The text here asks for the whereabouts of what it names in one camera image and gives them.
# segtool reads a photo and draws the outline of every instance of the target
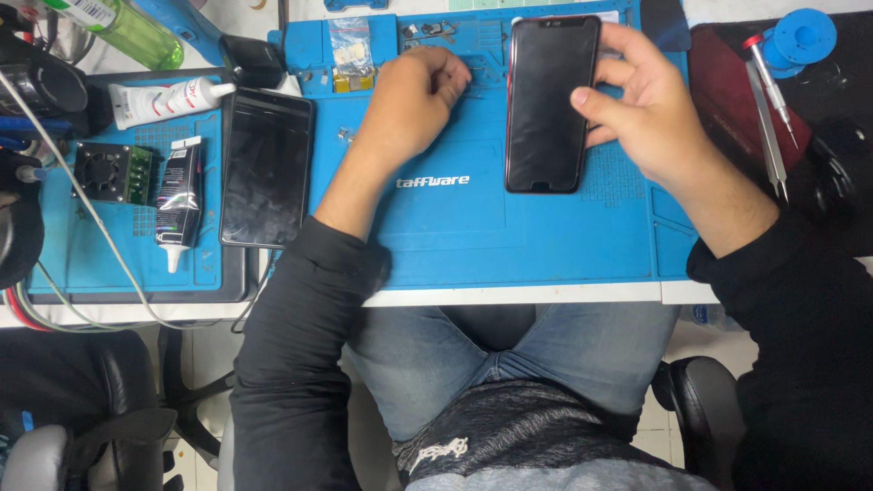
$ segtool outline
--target blue spool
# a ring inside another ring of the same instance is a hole
[[[798,9],[764,31],[764,60],[775,79],[787,79],[823,60],[836,45],[836,27],[824,12]]]

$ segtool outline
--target cuff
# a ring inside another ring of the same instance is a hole
[[[808,242],[812,225],[796,212],[783,210],[776,223],[760,237],[721,259],[703,240],[691,248],[686,272],[700,283],[742,284],[766,276],[788,261]]]
[[[316,268],[354,278],[370,294],[388,278],[390,252],[306,217],[297,238],[288,246],[289,256],[305,260]]]

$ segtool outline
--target black chair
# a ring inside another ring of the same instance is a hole
[[[473,342],[490,350],[510,349],[518,344],[536,319],[534,305],[451,306],[442,307],[442,310]],[[232,448],[227,446],[228,437],[232,438],[232,418],[225,426],[225,452],[221,454],[222,465],[219,466],[222,442],[197,419],[197,406],[232,389],[234,373],[191,390],[182,382],[182,333],[163,328],[159,344],[166,348],[162,371],[167,406],[179,412],[176,431],[211,466],[219,469],[219,489],[233,489],[232,482],[229,482],[232,473],[224,465],[232,462],[232,453],[226,452],[232,452]],[[706,356],[685,358],[670,364],[661,362],[652,380],[658,403],[677,414],[685,468],[722,489],[733,489],[731,463],[745,430],[735,386],[736,380],[731,372]]]
[[[182,489],[163,484],[175,412],[159,406],[134,332],[0,329],[3,491]]]
[[[733,489],[733,458],[746,431],[736,387],[731,372],[708,356],[661,362],[652,380],[658,403],[676,413],[685,469],[725,490]]]

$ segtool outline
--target yellow component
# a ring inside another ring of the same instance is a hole
[[[333,76],[333,91],[336,93],[351,92],[352,86],[346,75],[335,74]]]
[[[369,77],[364,77],[361,79],[361,90],[367,90],[369,88],[373,88],[373,75]]]

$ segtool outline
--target blue jeans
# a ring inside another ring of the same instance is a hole
[[[556,303],[515,348],[489,353],[439,307],[364,311],[347,352],[395,441],[414,437],[468,387],[500,380],[554,380],[639,416],[679,314],[657,302]]]

